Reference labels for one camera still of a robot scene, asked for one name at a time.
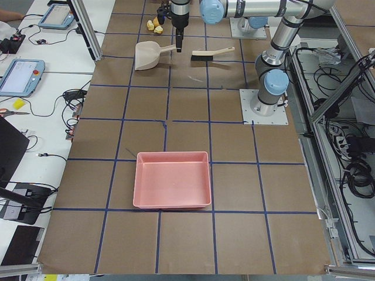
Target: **black monitor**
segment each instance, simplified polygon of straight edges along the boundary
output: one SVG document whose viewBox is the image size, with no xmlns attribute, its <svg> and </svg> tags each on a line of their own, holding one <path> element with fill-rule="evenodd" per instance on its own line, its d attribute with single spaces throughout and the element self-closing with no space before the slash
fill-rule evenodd
<svg viewBox="0 0 375 281">
<path fill-rule="evenodd" d="M 5 189 L 20 164 L 29 139 L 0 117 L 0 197 L 7 199 L 0 211 L 5 220 L 34 224 L 44 206 L 50 189 L 18 183 L 13 191 Z"/>
</svg>

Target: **white dustpan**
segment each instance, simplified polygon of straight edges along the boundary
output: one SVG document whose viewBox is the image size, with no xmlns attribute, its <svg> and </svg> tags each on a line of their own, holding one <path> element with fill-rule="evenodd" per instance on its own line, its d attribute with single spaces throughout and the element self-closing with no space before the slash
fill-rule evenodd
<svg viewBox="0 0 375 281">
<path fill-rule="evenodd" d="M 146 70 L 159 63 L 161 53 L 176 50 L 176 45 L 160 47 L 157 42 L 146 41 L 135 45 L 135 70 Z"/>
</svg>

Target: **pink tray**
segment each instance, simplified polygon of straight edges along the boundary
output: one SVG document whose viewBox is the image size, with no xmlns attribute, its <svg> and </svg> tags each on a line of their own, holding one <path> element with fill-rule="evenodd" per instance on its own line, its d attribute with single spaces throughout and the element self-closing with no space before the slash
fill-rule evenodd
<svg viewBox="0 0 375 281">
<path fill-rule="evenodd" d="M 133 205 L 200 208 L 211 204 L 207 152 L 140 152 Z"/>
</svg>

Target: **black brush bristles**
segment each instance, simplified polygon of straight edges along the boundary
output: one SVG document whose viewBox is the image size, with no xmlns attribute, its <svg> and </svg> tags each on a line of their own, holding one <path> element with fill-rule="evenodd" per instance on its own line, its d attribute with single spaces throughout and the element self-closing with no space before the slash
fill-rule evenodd
<svg viewBox="0 0 375 281">
<path fill-rule="evenodd" d="M 191 61 L 213 61 L 213 56 L 195 56 L 192 55 Z"/>
</svg>

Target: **blue tablet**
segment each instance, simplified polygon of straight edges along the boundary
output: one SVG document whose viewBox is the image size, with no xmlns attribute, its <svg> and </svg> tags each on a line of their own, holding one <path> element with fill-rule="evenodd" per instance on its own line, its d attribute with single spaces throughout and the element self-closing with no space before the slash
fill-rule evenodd
<svg viewBox="0 0 375 281">
<path fill-rule="evenodd" d="M 0 96 L 30 96 L 41 79 L 44 69 L 43 60 L 12 60 L 0 81 Z"/>
<path fill-rule="evenodd" d="M 52 4 L 38 26 L 49 29 L 67 29 L 74 20 L 68 5 Z"/>
</svg>

